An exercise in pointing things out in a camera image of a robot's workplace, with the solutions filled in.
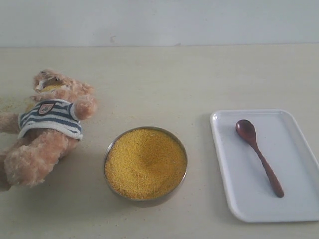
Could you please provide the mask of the beige teddy bear striped shirt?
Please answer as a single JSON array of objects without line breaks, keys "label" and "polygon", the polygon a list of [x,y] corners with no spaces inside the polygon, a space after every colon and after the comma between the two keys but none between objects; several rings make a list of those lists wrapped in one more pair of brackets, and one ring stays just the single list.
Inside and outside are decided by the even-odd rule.
[{"label": "beige teddy bear striped shirt", "polygon": [[83,137],[80,122],[97,110],[94,88],[50,69],[33,79],[33,105],[24,113],[1,113],[0,131],[17,141],[0,153],[0,189],[44,182],[58,161]]}]

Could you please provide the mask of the white rectangular plastic tray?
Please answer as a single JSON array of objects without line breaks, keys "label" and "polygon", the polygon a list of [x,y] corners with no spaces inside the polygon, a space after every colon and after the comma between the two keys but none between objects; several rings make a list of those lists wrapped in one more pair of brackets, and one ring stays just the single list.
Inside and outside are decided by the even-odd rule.
[{"label": "white rectangular plastic tray", "polygon": [[[258,155],[236,132],[239,120],[255,127],[257,144],[280,184],[275,195]],[[220,110],[210,116],[228,207],[248,223],[319,219],[319,163],[295,118],[281,109]]]}]

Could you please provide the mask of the dark brown wooden spoon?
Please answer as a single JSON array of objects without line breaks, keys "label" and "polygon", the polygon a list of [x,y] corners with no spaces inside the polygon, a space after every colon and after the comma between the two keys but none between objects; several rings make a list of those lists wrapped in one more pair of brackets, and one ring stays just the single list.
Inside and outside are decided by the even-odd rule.
[{"label": "dark brown wooden spoon", "polygon": [[253,124],[247,119],[241,119],[236,122],[235,129],[237,134],[245,142],[247,142],[258,155],[275,195],[278,198],[283,198],[284,197],[283,188],[277,176],[275,175],[274,171],[272,170],[271,166],[269,165],[269,163],[267,162],[267,160],[265,159],[265,157],[263,156],[263,154],[258,148],[256,130]]}]

